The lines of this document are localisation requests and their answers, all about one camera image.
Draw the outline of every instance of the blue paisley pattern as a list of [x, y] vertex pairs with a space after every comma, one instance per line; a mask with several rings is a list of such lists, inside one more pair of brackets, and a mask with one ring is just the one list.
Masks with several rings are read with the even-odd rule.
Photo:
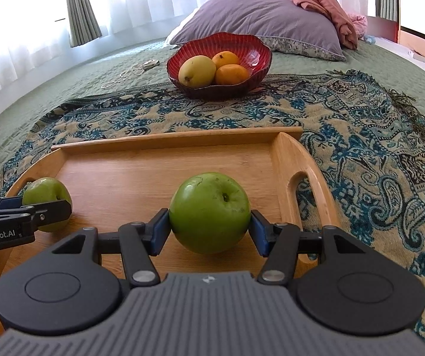
[[[245, 98], [201, 102], [173, 85], [79, 98], [40, 119], [0, 173], [0, 196], [53, 144], [191, 129], [304, 127], [342, 227], [425, 285], [425, 143], [390, 95], [359, 71], [271, 75]], [[319, 220], [309, 184], [298, 187], [304, 228]], [[425, 340], [425, 311], [415, 326]]]

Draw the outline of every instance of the pillow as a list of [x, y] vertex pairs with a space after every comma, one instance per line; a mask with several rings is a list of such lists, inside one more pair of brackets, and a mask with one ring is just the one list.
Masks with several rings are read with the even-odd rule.
[[166, 44], [183, 45], [216, 32], [256, 35], [272, 51], [346, 61], [333, 23], [292, 0], [207, 0]]

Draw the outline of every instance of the bamboo tray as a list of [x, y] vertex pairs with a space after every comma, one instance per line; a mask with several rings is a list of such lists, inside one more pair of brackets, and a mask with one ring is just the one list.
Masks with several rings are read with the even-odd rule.
[[[207, 171], [224, 173], [239, 182], [251, 208], [269, 221], [300, 227], [295, 191], [308, 176], [322, 225], [340, 226], [323, 175], [297, 141], [301, 133], [301, 127], [241, 128], [53, 146], [51, 153], [24, 172], [7, 196], [17, 195], [26, 183], [38, 178], [57, 177], [72, 196], [72, 218], [61, 231], [36, 232], [35, 242], [0, 251], [0, 275], [82, 227], [94, 226], [102, 233], [131, 221], [149, 221], [169, 206], [185, 179]], [[169, 271], [249, 270], [257, 274], [265, 259], [258, 255], [249, 234], [233, 249], [206, 256], [183, 248], [171, 233], [162, 253], [152, 261], [164, 277]], [[102, 265], [124, 277], [120, 255], [104, 255]]]

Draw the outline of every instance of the green apple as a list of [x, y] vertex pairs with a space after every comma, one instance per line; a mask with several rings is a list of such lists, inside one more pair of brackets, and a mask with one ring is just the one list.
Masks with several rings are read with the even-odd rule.
[[192, 252], [213, 254], [230, 249], [242, 239], [249, 221], [247, 194], [224, 174], [191, 177], [171, 199], [171, 228], [178, 241]]
[[[24, 206], [29, 204], [41, 204], [44, 202], [59, 201], [65, 199], [72, 206], [72, 198], [64, 184], [55, 178], [40, 178], [37, 181], [31, 182], [23, 194], [22, 203]], [[69, 220], [51, 223], [49, 225], [40, 226], [41, 232], [52, 233], [64, 228], [69, 223]]]

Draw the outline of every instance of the fruit bowl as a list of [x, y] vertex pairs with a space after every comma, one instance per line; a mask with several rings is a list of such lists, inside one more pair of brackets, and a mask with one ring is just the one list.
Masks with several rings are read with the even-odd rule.
[[[204, 88], [190, 88], [179, 82], [180, 67], [187, 59], [198, 55], [212, 58], [222, 51], [231, 51], [239, 57], [240, 65], [250, 73], [247, 80], [234, 85], [210, 85]], [[271, 64], [272, 52], [258, 37], [219, 32], [184, 44], [168, 60], [166, 69], [170, 80], [187, 97], [217, 101], [242, 96], [256, 88], [267, 75]]]

